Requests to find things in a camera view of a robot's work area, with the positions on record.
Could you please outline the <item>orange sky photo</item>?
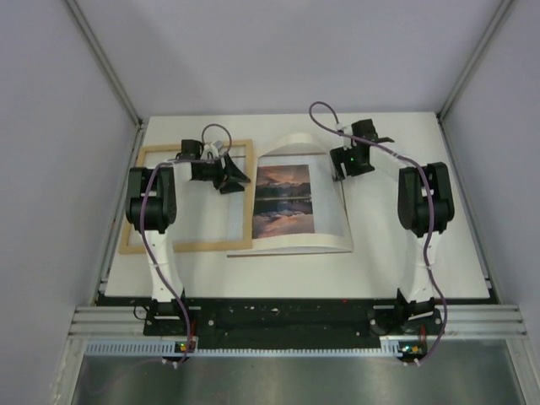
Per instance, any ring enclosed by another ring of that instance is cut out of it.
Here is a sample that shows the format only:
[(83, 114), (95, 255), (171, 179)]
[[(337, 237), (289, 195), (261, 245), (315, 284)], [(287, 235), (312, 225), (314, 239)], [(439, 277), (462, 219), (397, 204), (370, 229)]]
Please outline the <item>orange sky photo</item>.
[(308, 165), (257, 168), (252, 238), (313, 234), (311, 176)]

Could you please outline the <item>light wooden picture frame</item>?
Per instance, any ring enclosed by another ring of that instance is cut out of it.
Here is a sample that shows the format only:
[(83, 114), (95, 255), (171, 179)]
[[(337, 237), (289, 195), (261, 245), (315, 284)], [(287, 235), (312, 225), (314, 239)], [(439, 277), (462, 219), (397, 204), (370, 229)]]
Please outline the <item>light wooden picture frame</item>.
[[(230, 157), (240, 169), (255, 180), (254, 151), (249, 139), (232, 141)], [(143, 146), (136, 166), (153, 168), (157, 163), (174, 157), (180, 144)], [(167, 229), (174, 252), (233, 251), (251, 248), (251, 217), (254, 184), (244, 185), (243, 192), (222, 195), (210, 182), (182, 181), (175, 174), (178, 214)], [(143, 254), (141, 237), (124, 220), (117, 251), (122, 255)]]

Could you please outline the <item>brown fibreboard backing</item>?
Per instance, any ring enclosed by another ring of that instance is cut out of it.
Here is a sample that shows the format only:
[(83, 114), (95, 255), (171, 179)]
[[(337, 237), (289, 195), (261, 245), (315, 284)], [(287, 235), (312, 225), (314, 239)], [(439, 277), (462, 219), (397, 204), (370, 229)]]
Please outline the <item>brown fibreboard backing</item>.
[(266, 256), (291, 256), (291, 255), (318, 255), (318, 254), (335, 254), (335, 253), (351, 253), (350, 249), (328, 248), (324, 246), (301, 246), (301, 247), (286, 247), (279, 249), (266, 250), (238, 250), (228, 251), (227, 257), (266, 257)]

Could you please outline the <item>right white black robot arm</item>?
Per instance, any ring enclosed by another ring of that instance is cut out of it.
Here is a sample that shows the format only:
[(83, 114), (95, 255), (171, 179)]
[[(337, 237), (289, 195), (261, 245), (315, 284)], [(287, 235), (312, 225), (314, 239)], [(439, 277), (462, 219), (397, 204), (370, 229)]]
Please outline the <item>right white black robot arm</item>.
[(404, 274), (391, 315), (376, 316), (370, 324), (382, 336), (414, 333), (425, 321), (439, 319), (436, 298), (447, 313), (433, 267), (440, 239), (455, 216), (448, 167), (442, 162), (421, 165), (391, 149), (393, 140), (379, 137), (371, 119), (351, 125), (337, 121), (332, 132), (346, 139), (331, 151), (338, 181), (380, 170), (397, 183), (397, 217), (408, 238)]

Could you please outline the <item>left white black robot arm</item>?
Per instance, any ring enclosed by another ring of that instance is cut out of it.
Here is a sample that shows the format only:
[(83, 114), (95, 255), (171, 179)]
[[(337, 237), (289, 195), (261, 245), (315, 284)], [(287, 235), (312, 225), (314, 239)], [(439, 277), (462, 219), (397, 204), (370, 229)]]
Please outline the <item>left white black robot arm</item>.
[(220, 141), (185, 139), (175, 158), (153, 168), (129, 170), (126, 219), (141, 237), (152, 280), (152, 301), (146, 322), (153, 326), (162, 317), (164, 327), (176, 335), (186, 332), (192, 322), (168, 234), (178, 213), (175, 174), (178, 165), (186, 170), (189, 181), (209, 181), (222, 195), (243, 192), (251, 183), (230, 157), (230, 146)]

